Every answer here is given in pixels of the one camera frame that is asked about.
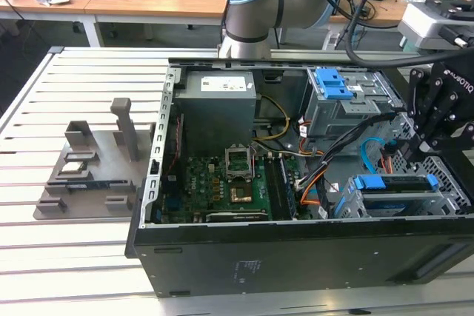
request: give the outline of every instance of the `power supply label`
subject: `power supply label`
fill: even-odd
[[[201,79],[202,92],[245,92],[244,77],[203,77]]]

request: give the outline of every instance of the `wooden desk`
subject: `wooden desk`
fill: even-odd
[[[103,46],[99,23],[142,23],[145,35],[152,38],[149,24],[204,24],[221,22],[225,0],[70,0],[67,4],[45,7],[35,0],[10,0],[29,20],[80,21],[91,47]],[[371,1],[377,10],[374,24],[400,21],[406,3],[398,0]],[[342,7],[347,7],[343,0]],[[0,0],[0,19],[18,19],[5,1]],[[332,16],[333,26],[347,22],[341,15]]]
[[[86,14],[220,19],[225,0],[91,0]]]

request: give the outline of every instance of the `desk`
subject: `desk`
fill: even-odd
[[[427,285],[158,300],[139,261],[123,255],[128,219],[36,221],[34,204],[66,142],[68,122],[117,130],[110,102],[120,96],[132,100],[136,128],[149,125],[160,107],[169,57],[215,58],[216,51],[66,47],[45,56],[0,118],[0,315],[346,315],[357,308],[386,316],[473,314],[474,258]],[[273,58],[347,57],[276,50]]]
[[[225,0],[70,0],[68,4],[45,7],[35,0],[10,0],[29,20],[80,21],[84,24],[91,47],[103,46],[99,22],[143,24],[204,24],[221,22]],[[374,24],[392,24],[400,21],[406,3],[397,0],[372,1],[377,9]],[[0,1],[0,19],[18,19],[3,1]],[[332,16],[334,29],[341,29],[346,18]]]

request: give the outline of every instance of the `robotiq logo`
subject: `robotiq logo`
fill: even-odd
[[[465,78],[462,78],[460,75],[457,75],[450,70],[445,70],[444,74],[450,75],[452,78],[454,78],[465,90],[469,92],[469,94],[474,92],[474,85],[468,82]]]

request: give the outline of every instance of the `yellow wire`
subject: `yellow wire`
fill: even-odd
[[[262,98],[266,98],[267,100],[270,100],[273,104],[275,104],[276,107],[278,107],[281,111],[281,113],[284,115],[284,119],[286,121],[284,125],[283,131],[280,133],[277,133],[276,135],[271,135],[271,136],[261,136],[261,137],[255,137],[253,140],[254,141],[269,141],[269,140],[274,140],[276,138],[279,138],[283,135],[285,135],[290,128],[290,118],[288,117],[287,113],[284,111],[283,107],[279,103],[277,103],[275,100],[273,100],[271,97],[268,95],[263,95],[261,96]]]

